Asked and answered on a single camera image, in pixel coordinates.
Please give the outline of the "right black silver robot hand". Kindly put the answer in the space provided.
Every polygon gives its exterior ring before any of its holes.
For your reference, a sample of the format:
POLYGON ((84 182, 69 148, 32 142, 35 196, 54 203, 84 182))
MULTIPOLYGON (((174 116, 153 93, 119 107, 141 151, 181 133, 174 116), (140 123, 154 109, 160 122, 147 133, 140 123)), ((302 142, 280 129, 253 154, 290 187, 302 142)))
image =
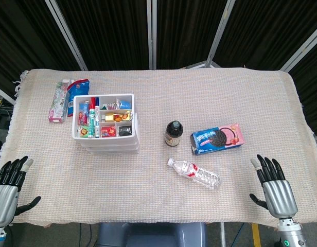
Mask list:
POLYGON ((276 159, 257 155, 251 159, 265 200, 258 199, 254 194, 249 194, 251 200, 258 206, 269 211, 277 219, 292 218, 298 212, 295 197, 288 180, 286 180, 280 163, 276 159))

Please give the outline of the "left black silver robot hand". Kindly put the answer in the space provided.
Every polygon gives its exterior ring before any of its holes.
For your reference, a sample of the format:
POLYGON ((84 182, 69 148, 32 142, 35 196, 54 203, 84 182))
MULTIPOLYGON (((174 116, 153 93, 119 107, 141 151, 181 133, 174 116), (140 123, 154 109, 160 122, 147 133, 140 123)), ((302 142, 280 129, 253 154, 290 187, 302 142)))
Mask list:
POLYGON ((33 160, 25 156, 8 161, 0 169, 0 228, 11 223, 15 216, 34 208, 41 200, 37 196, 26 205, 18 205, 20 191, 32 164, 33 160))

